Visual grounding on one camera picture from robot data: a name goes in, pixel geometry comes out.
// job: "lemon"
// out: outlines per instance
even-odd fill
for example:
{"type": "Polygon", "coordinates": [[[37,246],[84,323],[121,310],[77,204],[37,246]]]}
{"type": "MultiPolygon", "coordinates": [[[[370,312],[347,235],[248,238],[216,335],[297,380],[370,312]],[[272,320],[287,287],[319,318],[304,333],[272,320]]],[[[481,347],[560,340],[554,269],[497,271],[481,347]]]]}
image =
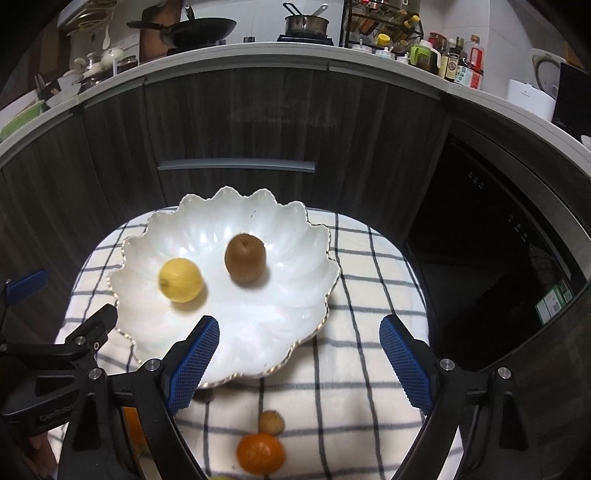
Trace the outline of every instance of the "lemon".
{"type": "Polygon", "coordinates": [[[168,299],[185,303],[201,293],[203,277],[197,265],[187,258],[173,258],[160,269],[158,285],[168,299]]]}

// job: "table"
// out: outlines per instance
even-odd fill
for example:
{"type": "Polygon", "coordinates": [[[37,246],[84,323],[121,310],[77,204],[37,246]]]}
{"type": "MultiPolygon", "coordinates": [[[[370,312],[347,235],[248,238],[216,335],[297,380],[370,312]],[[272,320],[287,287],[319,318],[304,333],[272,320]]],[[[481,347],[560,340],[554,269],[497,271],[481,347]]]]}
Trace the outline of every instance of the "table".
{"type": "MultiPolygon", "coordinates": [[[[108,235],[86,260],[56,343],[105,303],[115,304],[106,279],[121,266],[121,243],[141,235],[150,213],[108,235]]],[[[344,215],[309,209],[311,223],[331,230],[330,255],[342,277],[329,297],[330,314],[316,338],[298,347],[284,368],[259,380],[236,380],[214,391],[209,404],[191,402],[177,425],[208,475],[253,478],[235,459],[240,438],[257,431],[258,415],[285,419],[285,465],[271,479],[390,479],[422,424],[379,344],[381,319],[396,311],[415,338],[428,342],[422,293],[399,250],[382,235],[344,215]]],[[[98,353],[108,374],[139,367],[132,342],[115,330],[98,353]]],[[[50,432],[59,457],[65,426],[50,432]]],[[[452,479],[462,456],[456,434],[441,479],[452,479]]],[[[148,479],[159,478],[142,460],[148,479]]]]}

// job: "gripper logo text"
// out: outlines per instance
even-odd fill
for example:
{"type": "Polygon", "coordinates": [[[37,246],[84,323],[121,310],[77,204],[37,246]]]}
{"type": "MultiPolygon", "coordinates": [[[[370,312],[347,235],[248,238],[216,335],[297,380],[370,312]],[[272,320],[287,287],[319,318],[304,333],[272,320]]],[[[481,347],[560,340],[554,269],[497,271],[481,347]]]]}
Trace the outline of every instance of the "gripper logo text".
{"type": "Polygon", "coordinates": [[[69,412],[70,410],[73,410],[74,405],[76,405],[76,403],[73,403],[72,405],[68,405],[67,407],[57,408],[56,410],[52,411],[51,413],[48,413],[47,415],[41,415],[39,417],[39,420],[46,421],[46,420],[51,420],[55,417],[59,417],[60,415],[63,415],[64,413],[69,412]]]}

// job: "wok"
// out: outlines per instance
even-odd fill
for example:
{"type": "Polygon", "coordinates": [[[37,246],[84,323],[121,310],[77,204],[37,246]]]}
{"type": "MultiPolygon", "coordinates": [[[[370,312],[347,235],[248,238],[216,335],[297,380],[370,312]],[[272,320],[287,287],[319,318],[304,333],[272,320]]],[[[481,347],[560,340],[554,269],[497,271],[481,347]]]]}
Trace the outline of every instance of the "wok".
{"type": "Polygon", "coordinates": [[[128,22],[129,28],[140,30],[160,30],[160,40],[169,48],[193,48],[200,45],[215,43],[226,38],[236,22],[229,18],[196,18],[193,10],[186,5],[189,20],[173,25],[162,25],[152,22],[128,22]]]}

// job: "tablecloth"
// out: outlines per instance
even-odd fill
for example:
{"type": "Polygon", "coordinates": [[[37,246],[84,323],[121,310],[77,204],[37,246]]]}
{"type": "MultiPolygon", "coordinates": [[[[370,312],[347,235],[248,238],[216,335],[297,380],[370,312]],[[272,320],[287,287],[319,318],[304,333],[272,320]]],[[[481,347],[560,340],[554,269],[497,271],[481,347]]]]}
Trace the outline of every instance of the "tablecloth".
{"type": "MultiPolygon", "coordinates": [[[[106,279],[121,266],[123,240],[142,234],[149,215],[122,225],[92,252],[56,343],[105,303],[115,304],[106,279]]],[[[389,479],[421,427],[421,413],[408,402],[378,337],[382,318],[396,312],[415,338],[427,341],[424,299],[410,266],[382,235],[356,220],[313,209],[309,219],[331,230],[330,256],[342,268],[328,321],[278,372],[232,381],[216,388],[209,404],[193,401],[178,412],[177,425],[208,475],[253,477],[241,470],[234,452],[243,435],[257,431],[264,410],[285,419],[280,439],[287,460],[272,480],[389,479]]],[[[108,374],[139,366],[132,342],[116,331],[97,362],[108,374]]],[[[64,432],[65,426],[50,432],[57,456],[64,432]]],[[[453,478],[461,456],[456,434],[442,480],[453,478]]],[[[159,478],[149,461],[142,467],[148,479],[159,478]]]]}

